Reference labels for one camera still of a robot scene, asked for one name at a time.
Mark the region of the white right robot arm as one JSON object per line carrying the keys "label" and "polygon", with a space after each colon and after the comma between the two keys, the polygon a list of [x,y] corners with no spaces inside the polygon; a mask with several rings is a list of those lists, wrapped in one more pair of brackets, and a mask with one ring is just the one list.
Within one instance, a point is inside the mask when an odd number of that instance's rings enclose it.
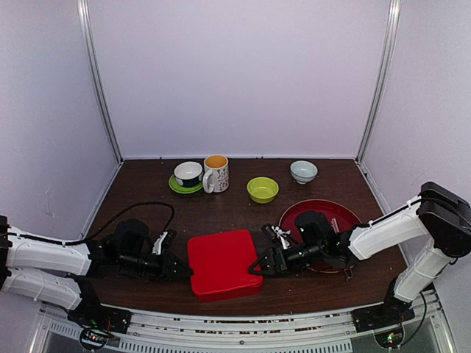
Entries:
{"label": "white right robot arm", "polygon": [[391,282],[377,317],[393,324],[419,293],[454,260],[470,253],[470,203],[435,182],[426,182],[405,205],[367,224],[337,232],[324,213],[309,210],[295,219],[302,242],[292,245],[289,231],[270,224],[263,232],[274,242],[249,268],[251,274],[290,274],[318,260],[334,268],[349,268],[378,252],[412,238],[429,241]]}

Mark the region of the red tin box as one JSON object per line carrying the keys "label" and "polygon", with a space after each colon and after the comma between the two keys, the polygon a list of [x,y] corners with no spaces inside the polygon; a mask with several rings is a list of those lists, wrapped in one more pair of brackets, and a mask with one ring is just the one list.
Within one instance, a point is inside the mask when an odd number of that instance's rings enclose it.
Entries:
{"label": "red tin box", "polygon": [[261,291],[262,287],[262,284],[258,284],[252,286],[244,286],[240,288],[226,288],[223,290],[208,290],[207,288],[204,288],[203,290],[197,290],[195,288],[191,289],[199,302],[210,303],[255,295]]}

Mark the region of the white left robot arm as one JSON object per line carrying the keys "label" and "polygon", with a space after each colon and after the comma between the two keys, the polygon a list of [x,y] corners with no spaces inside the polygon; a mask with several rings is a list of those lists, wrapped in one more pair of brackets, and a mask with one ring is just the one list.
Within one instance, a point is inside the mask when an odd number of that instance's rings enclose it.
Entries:
{"label": "white left robot arm", "polygon": [[157,281],[188,279],[193,271],[169,251],[175,231],[156,241],[137,219],[121,221],[100,239],[70,241],[23,232],[1,217],[1,290],[76,311],[91,327],[101,325],[105,309],[90,278],[126,269]]}

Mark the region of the red tin lid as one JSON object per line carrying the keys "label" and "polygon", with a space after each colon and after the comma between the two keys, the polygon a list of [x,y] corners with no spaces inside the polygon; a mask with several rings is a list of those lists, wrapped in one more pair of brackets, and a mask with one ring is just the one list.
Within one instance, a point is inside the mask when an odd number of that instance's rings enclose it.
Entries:
{"label": "red tin lid", "polygon": [[245,229],[193,237],[187,244],[194,274],[191,287],[223,290],[263,284],[263,277],[248,268],[257,260],[252,236]]}

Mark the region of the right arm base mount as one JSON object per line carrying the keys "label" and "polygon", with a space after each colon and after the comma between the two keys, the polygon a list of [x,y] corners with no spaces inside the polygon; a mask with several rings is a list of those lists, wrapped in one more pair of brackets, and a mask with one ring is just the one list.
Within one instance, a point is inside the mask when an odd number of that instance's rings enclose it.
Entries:
{"label": "right arm base mount", "polygon": [[376,343],[384,349],[398,349],[405,340],[403,324],[415,318],[411,307],[387,307],[379,304],[351,312],[355,330],[373,332]]}

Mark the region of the pink tongs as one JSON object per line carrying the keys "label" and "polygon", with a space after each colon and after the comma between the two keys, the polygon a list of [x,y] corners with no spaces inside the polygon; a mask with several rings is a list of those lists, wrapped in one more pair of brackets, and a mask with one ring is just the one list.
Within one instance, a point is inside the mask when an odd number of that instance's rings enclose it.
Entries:
{"label": "pink tongs", "polygon": [[350,245],[350,231],[341,232],[339,230],[338,222],[335,218],[331,220],[331,226],[334,230],[334,239],[331,243],[330,252],[334,257],[337,265],[341,265],[345,279],[349,282],[353,278],[352,268],[357,263],[353,253],[349,249]]}

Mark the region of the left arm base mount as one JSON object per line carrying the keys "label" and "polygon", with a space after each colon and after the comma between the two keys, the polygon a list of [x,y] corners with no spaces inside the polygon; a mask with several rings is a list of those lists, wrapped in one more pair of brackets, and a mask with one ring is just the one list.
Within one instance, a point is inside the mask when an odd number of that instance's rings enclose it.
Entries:
{"label": "left arm base mount", "polygon": [[67,319],[82,329],[78,340],[89,352],[96,352],[116,341],[117,334],[126,334],[132,318],[129,310],[103,306],[97,310],[77,308],[65,312]]}

